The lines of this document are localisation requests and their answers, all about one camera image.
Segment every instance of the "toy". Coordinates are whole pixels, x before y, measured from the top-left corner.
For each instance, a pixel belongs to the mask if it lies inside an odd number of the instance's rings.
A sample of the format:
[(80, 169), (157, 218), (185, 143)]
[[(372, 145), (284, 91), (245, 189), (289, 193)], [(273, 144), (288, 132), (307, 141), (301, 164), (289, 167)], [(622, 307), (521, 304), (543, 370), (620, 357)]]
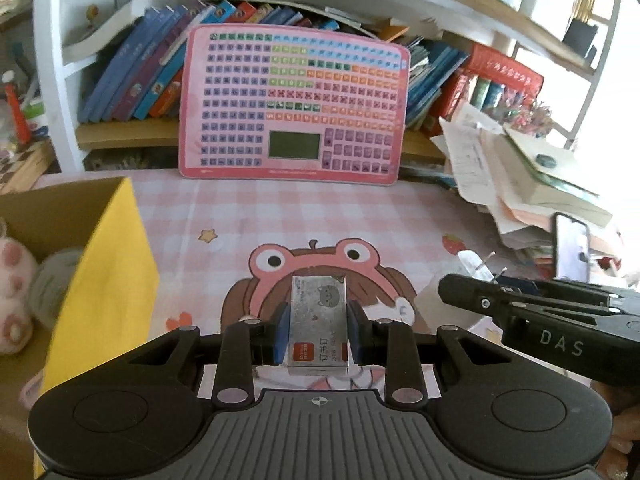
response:
[(31, 338), (33, 325), (25, 306), (38, 264), (20, 242), (0, 235), (0, 354), (15, 354)]

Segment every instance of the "cat illustration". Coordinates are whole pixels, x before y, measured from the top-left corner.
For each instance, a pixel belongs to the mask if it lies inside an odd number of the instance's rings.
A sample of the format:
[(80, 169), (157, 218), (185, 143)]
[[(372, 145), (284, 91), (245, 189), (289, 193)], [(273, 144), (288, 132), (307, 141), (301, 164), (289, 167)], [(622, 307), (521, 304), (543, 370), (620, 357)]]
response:
[(325, 285), (318, 287), (318, 304), (333, 308), (340, 303), (340, 291), (333, 285)]

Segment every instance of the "ribbed rubber surface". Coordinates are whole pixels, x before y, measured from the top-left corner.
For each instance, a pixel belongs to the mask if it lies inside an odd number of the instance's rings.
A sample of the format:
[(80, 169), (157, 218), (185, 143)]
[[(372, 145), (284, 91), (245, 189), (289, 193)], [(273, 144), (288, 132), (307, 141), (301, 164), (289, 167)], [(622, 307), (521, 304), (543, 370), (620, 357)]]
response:
[(498, 478), (462, 462), (423, 416), (386, 408), (373, 392), (267, 391), (250, 410), (217, 415), (189, 454), (136, 480)]

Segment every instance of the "red label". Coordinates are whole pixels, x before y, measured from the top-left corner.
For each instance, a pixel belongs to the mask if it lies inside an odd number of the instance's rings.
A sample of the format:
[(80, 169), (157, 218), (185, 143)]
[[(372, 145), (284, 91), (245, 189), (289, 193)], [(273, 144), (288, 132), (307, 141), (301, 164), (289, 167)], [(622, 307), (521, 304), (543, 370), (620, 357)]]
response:
[(293, 360), (294, 361), (313, 361), (314, 360), (314, 344), (313, 343), (293, 343)]

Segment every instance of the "star print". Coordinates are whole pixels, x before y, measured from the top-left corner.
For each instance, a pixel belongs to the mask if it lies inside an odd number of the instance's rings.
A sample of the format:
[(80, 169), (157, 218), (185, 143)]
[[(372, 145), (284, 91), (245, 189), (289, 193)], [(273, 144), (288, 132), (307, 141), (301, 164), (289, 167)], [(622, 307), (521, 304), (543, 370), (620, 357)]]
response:
[(211, 243), (212, 240), (215, 240), (216, 238), (218, 238), (218, 235), (216, 234), (215, 229), (204, 229), (204, 231), (200, 233), (198, 240), (209, 244)]

